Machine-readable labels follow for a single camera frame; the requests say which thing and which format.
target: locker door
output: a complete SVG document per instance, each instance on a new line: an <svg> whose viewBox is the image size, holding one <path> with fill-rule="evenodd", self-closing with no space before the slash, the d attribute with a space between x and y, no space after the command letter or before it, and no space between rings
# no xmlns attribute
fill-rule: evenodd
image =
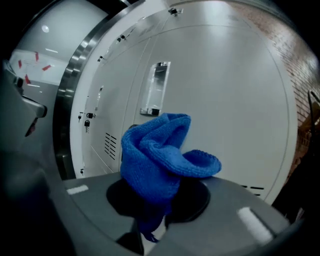
<svg viewBox="0 0 320 256"><path fill-rule="evenodd" d="M119 171L121 133L136 70L148 41L145 40L108 62L96 73L94 83L103 85L95 118L90 125L91 146L110 168Z"/></svg>
<svg viewBox="0 0 320 256"><path fill-rule="evenodd" d="M160 62L170 62L162 112L192 119L182 152L199 149L217 156L218 176L263 188L264 199L282 166L289 130L284 85L264 42L253 31L225 26L159 34L135 124L153 118L141 115L140 108L150 69Z"/></svg>

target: recessed metal handle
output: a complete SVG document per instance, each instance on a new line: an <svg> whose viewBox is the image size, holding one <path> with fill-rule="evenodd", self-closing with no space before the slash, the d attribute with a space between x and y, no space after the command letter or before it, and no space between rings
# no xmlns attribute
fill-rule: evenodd
<svg viewBox="0 0 320 256"><path fill-rule="evenodd" d="M170 61L151 66L140 108L141 115L158 116L163 107Z"/></svg>

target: blue towel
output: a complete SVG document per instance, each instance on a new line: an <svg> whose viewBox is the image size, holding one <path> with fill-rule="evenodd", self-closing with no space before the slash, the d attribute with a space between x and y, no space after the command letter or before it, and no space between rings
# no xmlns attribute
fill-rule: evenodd
<svg viewBox="0 0 320 256"><path fill-rule="evenodd" d="M200 150L181 154L190 123L189 115L164 113L122 137L121 175L145 200L145 212L151 216L138 220L145 236L170 213L181 177L206 178L221 170L220 161L211 154Z"/></svg>

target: metal strip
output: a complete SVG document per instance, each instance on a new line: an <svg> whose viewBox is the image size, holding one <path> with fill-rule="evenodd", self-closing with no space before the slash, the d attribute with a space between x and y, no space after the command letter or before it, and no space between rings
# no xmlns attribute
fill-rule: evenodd
<svg viewBox="0 0 320 256"><path fill-rule="evenodd" d="M71 157L70 120L72 104L82 71L91 53L107 31L143 2L145 0L139 0L113 18L106 17L100 21L75 50L64 71L55 99L52 127L56 164L63 180L76 178Z"/></svg>

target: red tape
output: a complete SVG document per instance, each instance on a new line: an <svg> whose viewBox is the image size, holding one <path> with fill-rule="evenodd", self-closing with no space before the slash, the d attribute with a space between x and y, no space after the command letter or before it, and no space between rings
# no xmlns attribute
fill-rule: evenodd
<svg viewBox="0 0 320 256"><path fill-rule="evenodd" d="M29 77L28 77L27 74L25 75L24 78L25 78L25 82L26 82L27 84L31 84L31 82L30 82Z"/></svg>
<svg viewBox="0 0 320 256"><path fill-rule="evenodd" d="M51 67L51 65L45 66L42 68L43 71L46 71L47 69L49 69Z"/></svg>

